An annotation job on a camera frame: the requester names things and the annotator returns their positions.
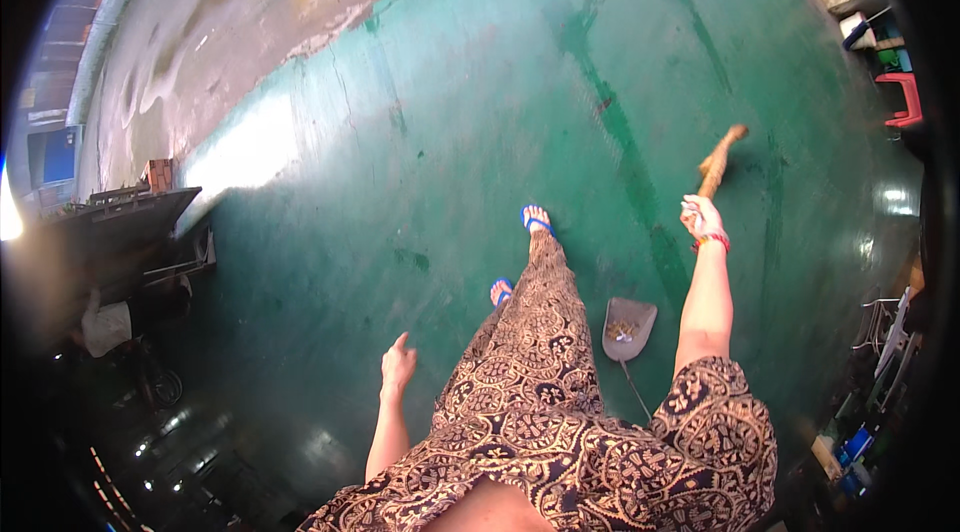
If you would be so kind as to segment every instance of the hand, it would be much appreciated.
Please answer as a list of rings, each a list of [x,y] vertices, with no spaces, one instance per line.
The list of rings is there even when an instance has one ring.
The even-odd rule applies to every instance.
[[[414,375],[417,368],[417,350],[406,348],[409,332],[403,332],[396,339],[393,346],[383,353],[380,372],[383,373],[383,387],[380,389],[380,400],[399,400],[403,397],[403,389]]]
[[[693,208],[684,206],[679,214],[679,220],[686,226],[686,230],[696,239],[702,238],[705,234],[718,233],[726,236],[723,229],[723,220],[720,219],[720,212],[713,205],[713,201],[707,197],[700,197],[694,194],[683,195],[683,200]]]

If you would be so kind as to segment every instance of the patterned skirt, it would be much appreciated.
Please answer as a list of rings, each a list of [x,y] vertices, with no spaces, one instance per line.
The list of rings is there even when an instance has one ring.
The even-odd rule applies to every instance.
[[[737,530],[773,503],[776,442],[737,363],[673,380],[649,429],[605,418],[586,310],[560,244],[530,263],[437,398],[430,433],[302,530],[418,530],[483,478],[522,489],[560,530]]]

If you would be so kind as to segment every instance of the dustpan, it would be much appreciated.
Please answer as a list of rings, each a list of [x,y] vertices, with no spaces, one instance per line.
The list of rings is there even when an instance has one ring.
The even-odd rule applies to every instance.
[[[636,390],[630,370],[627,370],[627,361],[641,353],[650,338],[650,331],[654,327],[657,307],[651,302],[639,302],[629,298],[613,297],[607,303],[606,319],[603,323],[603,351],[607,357],[618,361],[627,376],[630,388],[641,402],[647,420],[652,418],[650,410],[643,402],[641,394]]]

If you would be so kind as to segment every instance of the floor crack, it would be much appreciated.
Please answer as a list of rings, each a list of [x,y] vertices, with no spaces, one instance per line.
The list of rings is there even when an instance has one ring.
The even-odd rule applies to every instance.
[[[333,47],[329,47],[330,55],[333,56],[333,73],[337,76],[337,81],[340,82],[340,89],[343,91],[343,102],[346,103],[346,118],[347,122],[350,124],[351,129],[353,130],[353,138],[357,143],[357,148],[360,148],[360,134],[357,132],[357,127],[354,126],[354,111],[351,108],[351,99],[347,96],[347,85],[343,82],[344,77],[340,75],[340,70],[337,69],[337,54],[333,52]]]

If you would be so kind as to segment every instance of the colorful bracelet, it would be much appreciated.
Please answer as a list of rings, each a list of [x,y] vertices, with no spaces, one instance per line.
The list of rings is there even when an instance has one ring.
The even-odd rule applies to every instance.
[[[693,250],[693,254],[698,254],[700,252],[700,247],[702,247],[702,245],[706,244],[710,240],[718,240],[721,243],[723,243],[723,248],[726,249],[727,252],[729,252],[730,250],[729,239],[730,238],[728,238],[726,234],[720,234],[717,232],[708,232],[703,236],[701,236],[697,240],[697,242],[693,243],[693,246],[690,247],[690,250]]]

